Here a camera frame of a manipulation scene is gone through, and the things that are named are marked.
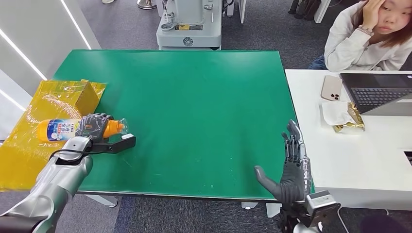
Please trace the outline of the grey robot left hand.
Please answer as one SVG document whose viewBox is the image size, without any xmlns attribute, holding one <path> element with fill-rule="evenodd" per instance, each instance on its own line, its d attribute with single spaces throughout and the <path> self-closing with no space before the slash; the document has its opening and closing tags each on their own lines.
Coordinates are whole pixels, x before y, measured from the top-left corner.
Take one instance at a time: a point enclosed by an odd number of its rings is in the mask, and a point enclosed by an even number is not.
<svg viewBox="0 0 412 233">
<path fill-rule="evenodd" d="M 85 136 L 93 142 L 103 142 L 103 134 L 107 124 L 113 119 L 111 115 L 106 113 L 93 113 L 83 116 L 79 121 L 75 136 Z"/>
</svg>

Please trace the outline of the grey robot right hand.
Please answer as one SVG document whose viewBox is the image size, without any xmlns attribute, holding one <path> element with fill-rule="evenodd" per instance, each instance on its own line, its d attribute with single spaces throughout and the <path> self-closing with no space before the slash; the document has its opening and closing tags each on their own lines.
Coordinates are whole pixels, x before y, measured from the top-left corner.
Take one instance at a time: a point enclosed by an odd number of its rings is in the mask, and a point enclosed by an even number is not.
<svg viewBox="0 0 412 233">
<path fill-rule="evenodd" d="M 279 182 L 270 179 L 261 166 L 254 166 L 257 181 L 281 203 L 303 200 L 311 193 L 311 167 L 306 145 L 298 124 L 289 120 L 284 139 L 283 171 Z"/>
</svg>

